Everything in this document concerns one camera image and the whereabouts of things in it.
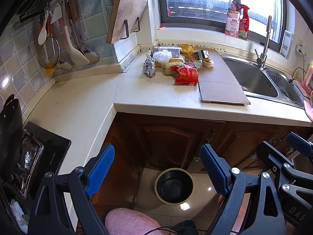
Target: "black bowl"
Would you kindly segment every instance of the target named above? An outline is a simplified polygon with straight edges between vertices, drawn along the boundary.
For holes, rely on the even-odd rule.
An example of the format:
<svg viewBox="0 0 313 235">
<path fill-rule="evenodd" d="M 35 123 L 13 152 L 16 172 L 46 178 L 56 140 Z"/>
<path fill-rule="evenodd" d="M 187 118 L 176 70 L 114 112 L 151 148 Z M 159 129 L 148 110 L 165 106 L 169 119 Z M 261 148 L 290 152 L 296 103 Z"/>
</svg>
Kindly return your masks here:
<svg viewBox="0 0 313 235">
<path fill-rule="evenodd" d="M 158 198 L 169 205 L 179 205 L 186 202 L 193 191 L 191 175 L 179 168 L 163 171 L 154 184 Z"/>
</svg>

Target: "blue gripper pad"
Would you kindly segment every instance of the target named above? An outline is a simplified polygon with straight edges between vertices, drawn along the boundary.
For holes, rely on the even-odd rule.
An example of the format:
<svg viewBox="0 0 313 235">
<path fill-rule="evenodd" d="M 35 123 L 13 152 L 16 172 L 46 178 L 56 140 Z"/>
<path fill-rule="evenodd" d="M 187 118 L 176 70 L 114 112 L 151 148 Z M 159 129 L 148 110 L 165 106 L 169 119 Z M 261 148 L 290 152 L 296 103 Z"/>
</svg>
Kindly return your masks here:
<svg viewBox="0 0 313 235">
<path fill-rule="evenodd" d="M 215 190 L 226 198 L 230 192 L 230 166 L 224 158 L 217 156 L 209 144 L 201 147 L 200 158 Z"/>
<path fill-rule="evenodd" d="M 286 140 L 289 146 L 299 151 L 305 157 L 311 157 L 313 155 L 312 145 L 297 134 L 293 132 L 289 133 Z"/>
<path fill-rule="evenodd" d="M 114 147 L 106 144 L 101 148 L 99 154 L 91 158 L 85 165 L 85 171 L 89 172 L 85 192 L 89 197 L 99 190 L 114 160 L 114 154 Z"/>
</svg>

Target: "tiled wall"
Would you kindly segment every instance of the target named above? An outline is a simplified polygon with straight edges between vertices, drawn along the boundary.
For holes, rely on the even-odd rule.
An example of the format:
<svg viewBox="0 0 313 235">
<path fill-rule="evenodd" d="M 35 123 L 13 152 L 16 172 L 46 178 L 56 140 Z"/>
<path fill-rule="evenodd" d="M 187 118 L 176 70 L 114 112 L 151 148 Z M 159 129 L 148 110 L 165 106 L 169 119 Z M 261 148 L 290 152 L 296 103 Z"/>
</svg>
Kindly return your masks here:
<svg viewBox="0 0 313 235">
<path fill-rule="evenodd" d="M 51 9 L 55 7 L 55 1 L 52 1 Z M 117 62 L 114 45 L 106 43 L 107 29 L 109 28 L 109 18 L 114 0 L 76 0 L 78 3 L 79 18 L 78 22 L 74 22 L 79 28 L 84 45 L 91 48 L 100 57 L 100 61 L 96 64 L 88 64 L 84 66 L 74 66 L 72 70 L 57 70 L 54 76 L 70 73 L 74 71 L 88 69 L 98 65 L 105 65 Z M 64 34 L 60 27 L 55 27 L 57 31 L 57 39 L 60 43 L 62 54 L 61 60 L 66 60 L 70 64 L 70 60 L 64 46 Z M 72 43 L 76 44 L 75 37 L 71 37 Z"/>
<path fill-rule="evenodd" d="M 20 23 L 13 17 L 0 36 L 0 110 L 15 94 L 22 111 L 51 79 L 37 60 L 38 18 Z"/>
</svg>

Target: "dish soap bottle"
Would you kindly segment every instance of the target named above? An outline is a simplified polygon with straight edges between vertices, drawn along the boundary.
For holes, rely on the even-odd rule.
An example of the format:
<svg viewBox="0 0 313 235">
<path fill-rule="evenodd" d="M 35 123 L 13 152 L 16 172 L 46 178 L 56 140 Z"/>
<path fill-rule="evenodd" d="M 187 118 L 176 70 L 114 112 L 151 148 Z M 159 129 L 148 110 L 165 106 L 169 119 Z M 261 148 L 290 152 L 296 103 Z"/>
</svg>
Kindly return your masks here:
<svg viewBox="0 0 313 235">
<path fill-rule="evenodd" d="M 232 37 L 238 37 L 239 31 L 239 11 L 236 11 L 236 2 L 232 1 L 231 8 L 226 12 L 225 34 Z"/>
<path fill-rule="evenodd" d="M 248 10 L 250 8 L 246 5 L 240 4 L 240 10 L 244 9 L 244 16 L 243 18 L 239 21 L 239 33 L 238 33 L 238 38 L 247 40 L 248 38 L 248 30 L 249 30 L 249 16 L 248 16 Z"/>
</svg>

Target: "aluminum foil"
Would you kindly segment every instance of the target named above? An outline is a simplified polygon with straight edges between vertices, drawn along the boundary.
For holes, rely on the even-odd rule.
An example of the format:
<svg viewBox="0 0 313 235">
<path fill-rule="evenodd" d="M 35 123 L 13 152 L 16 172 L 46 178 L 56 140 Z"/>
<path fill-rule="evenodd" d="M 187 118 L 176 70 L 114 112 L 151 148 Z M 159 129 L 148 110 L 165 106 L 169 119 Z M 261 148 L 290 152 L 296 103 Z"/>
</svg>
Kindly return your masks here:
<svg viewBox="0 0 313 235">
<path fill-rule="evenodd" d="M 143 64 L 142 70 L 146 73 L 150 78 L 154 77 L 156 74 L 156 66 L 153 58 L 147 58 L 145 63 Z"/>
<path fill-rule="evenodd" d="M 32 183 L 32 180 L 35 176 L 35 172 L 38 168 L 38 164 L 43 152 L 43 145 L 33 137 L 28 137 L 29 133 L 24 129 L 24 134 L 27 134 L 27 137 L 24 138 L 23 144 L 27 146 L 27 151 L 24 156 L 24 170 L 27 170 L 28 173 L 23 172 L 22 174 L 14 173 L 14 177 L 17 181 L 18 190 L 26 199 L 29 192 L 29 186 Z"/>
</svg>

